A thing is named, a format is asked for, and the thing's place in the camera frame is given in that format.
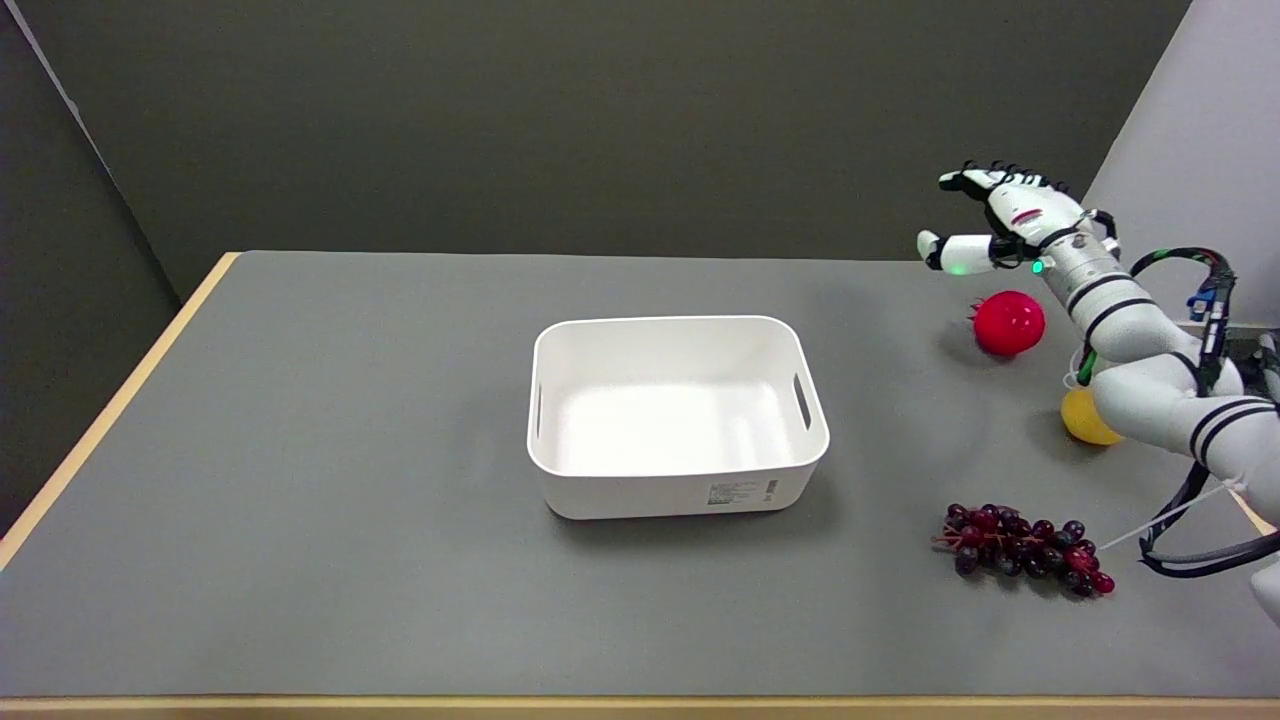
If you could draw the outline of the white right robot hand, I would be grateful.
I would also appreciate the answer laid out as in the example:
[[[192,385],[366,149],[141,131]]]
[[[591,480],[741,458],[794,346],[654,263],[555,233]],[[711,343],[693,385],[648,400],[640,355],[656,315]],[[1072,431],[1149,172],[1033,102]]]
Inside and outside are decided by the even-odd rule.
[[[1015,164],[980,167],[968,161],[938,178],[945,192],[959,192],[983,206],[987,234],[937,234],[920,231],[916,251],[925,265],[948,275],[975,275],[1032,263],[1033,272],[1050,268],[1050,246],[1059,240],[1083,240],[1120,256],[1114,218],[1083,208],[1066,186]]]

